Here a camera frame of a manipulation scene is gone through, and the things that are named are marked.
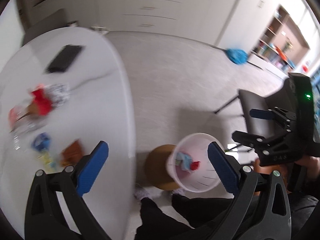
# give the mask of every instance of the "white round table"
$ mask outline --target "white round table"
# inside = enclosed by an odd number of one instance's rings
[[[84,45],[65,73],[44,73],[59,50]],[[48,124],[22,138],[15,150],[8,112],[31,98],[38,84],[68,83],[70,100],[48,115]],[[135,165],[135,126],[132,97],[123,63],[113,45],[88,29],[67,27],[45,33],[23,46],[0,73],[0,207],[24,237],[27,198],[35,172],[43,169],[30,143],[41,132],[51,136],[50,152],[59,154],[80,139],[86,154],[100,140],[109,144],[109,157],[84,200],[113,240],[123,238],[130,211]],[[71,229],[76,226],[58,195]]]

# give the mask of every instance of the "chair leg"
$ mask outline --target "chair leg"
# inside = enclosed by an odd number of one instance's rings
[[[216,111],[214,111],[215,114],[219,113],[223,108],[227,107],[228,105],[230,105],[233,101],[235,101],[239,96],[235,96],[234,98],[232,98],[231,100],[229,100],[227,103],[225,103],[223,106],[221,106],[219,109],[217,109]]]
[[[231,150],[236,149],[236,148],[238,148],[238,147],[240,147],[240,146],[242,146],[241,143],[240,143],[240,144],[237,144],[236,146],[234,146],[234,147],[232,147],[232,148],[230,148],[230,149],[225,149],[224,151],[225,151],[225,152],[230,152]]]
[[[238,153],[248,153],[248,152],[250,152],[252,150],[253,150],[253,148],[250,148],[249,150],[246,150],[246,151],[236,151],[236,152],[238,152]]]

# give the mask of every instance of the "red snack wrapper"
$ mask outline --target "red snack wrapper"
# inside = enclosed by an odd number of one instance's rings
[[[39,88],[32,91],[31,94],[34,96],[31,105],[36,107],[37,113],[35,114],[47,115],[52,110],[52,102],[45,97],[44,90]]]
[[[196,170],[199,168],[199,164],[200,164],[200,162],[193,162],[193,163],[191,163],[191,164],[190,164],[190,169],[191,169],[192,171],[196,171]]]

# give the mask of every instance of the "person's leg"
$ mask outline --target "person's leg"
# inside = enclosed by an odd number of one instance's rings
[[[292,192],[288,194],[291,211],[291,237],[293,238],[309,219],[318,199],[303,192]]]
[[[137,228],[135,240],[165,240],[192,230],[189,226],[164,214],[149,197],[141,199],[140,216],[142,225]]]
[[[229,198],[192,198],[173,194],[172,206],[189,224],[197,228],[213,220],[225,211],[232,199]]]

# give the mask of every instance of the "metal screw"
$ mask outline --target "metal screw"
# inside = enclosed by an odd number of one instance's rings
[[[73,172],[74,169],[75,168],[70,165],[70,166],[67,166],[64,170],[65,170],[65,172]]]
[[[273,175],[275,175],[276,177],[280,176],[280,172],[279,171],[273,171]]]
[[[251,168],[249,166],[243,166],[242,169],[243,169],[244,172],[250,172],[251,171]]]
[[[42,176],[42,174],[43,174],[43,170],[39,170],[39,171],[36,172],[36,176],[37,177]]]

